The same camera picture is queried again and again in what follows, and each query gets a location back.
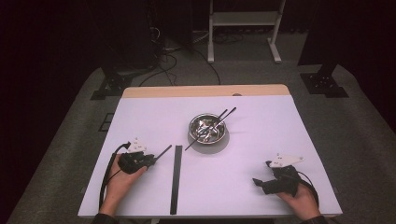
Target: person's left hand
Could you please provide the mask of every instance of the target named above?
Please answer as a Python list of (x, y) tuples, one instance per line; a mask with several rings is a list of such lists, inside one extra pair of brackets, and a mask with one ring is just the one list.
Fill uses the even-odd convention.
[(123, 171), (120, 171), (119, 159), (120, 154), (116, 156), (116, 159), (111, 166), (108, 178), (113, 175), (114, 176), (107, 183), (106, 197), (103, 201), (102, 206), (99, 209), (99, 213), (106, 214), (112, 217), (114, 217), (119, 203), (128, 192), (132, 184), (148, 169), (146, 166), (144, 166), (135, 173), (128, 175)]

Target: black sleeve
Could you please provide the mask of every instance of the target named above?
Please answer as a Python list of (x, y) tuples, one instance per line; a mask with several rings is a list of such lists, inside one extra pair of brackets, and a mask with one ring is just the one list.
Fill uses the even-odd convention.
[(114, 217), (98, 213), (91, 224), (120, 224)]
[(301, 224), (328, 224), (324, 216), (313, 217), (308, 219)]

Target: metal bowl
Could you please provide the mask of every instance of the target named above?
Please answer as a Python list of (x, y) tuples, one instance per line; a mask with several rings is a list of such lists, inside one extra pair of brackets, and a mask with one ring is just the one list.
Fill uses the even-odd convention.
[(189, 126), (190, 136), (202, 144), (217, 143), (225, 135), (225, 122), (219, 124), (219, 116), (213, 114), (202, 114), (195, 117)]

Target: gray carpet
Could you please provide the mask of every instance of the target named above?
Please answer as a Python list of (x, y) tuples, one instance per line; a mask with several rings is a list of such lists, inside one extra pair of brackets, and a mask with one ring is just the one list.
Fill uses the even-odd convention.
[[(283, 63), (274, 64), (265, 38), (245, 35), (232, 45), (215, 45), (213, 66), (223, 85), (280, 83), (289, 87), (344, 211), (339, 222), (396, 223), (396, 136), (357, 80), (341, 66), (333, 77), (349, 98), (308, 93), (300, 73), (316, 72), (318, 66), (297, 66), (305, 37), (279, 34), (276, 44)], [(205, 43), (196, 48), (206, 54)], [(177, 65), (170, 71), (171, 82), (160, 74), (144, 86), (218, 84), (214, 71), (198, 53), (178, 51), (172, 55)], [(173, 63), (172, 58), (163, 60), (163, 68)], [(134, 78), (132, 86), (148, 76)], [(85, 82), (8, 223), (90, 223), (77, 216), (78, 209), (106, 138), (106, 133), (98, 132), (99, 127), (107, 113), (115, 112), (120, 99), (90, 100), (103, 80), (98, 68)], [(298, 220), (291, 217), (276, 223)]]

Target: white metal stand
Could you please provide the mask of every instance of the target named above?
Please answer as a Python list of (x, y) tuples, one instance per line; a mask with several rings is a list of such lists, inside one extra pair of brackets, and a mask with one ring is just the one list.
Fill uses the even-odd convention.
[(210, 0), (209, 11), (209, 41), (207, 44), (207, 61), (215, 61), (213, 50), (213, 27), (215, 26), (242, 26), (242, 25), (274, 25), (272, 37), (268, 38), (268, 44), (273, 54), (275, 63), (282, 63), (277, 51), (275, 41), (280, 21), (282, 20), (283, 8), (286, 0), (280, 3), (279, 11), (267, 12), (214, 12), (213, 0)]

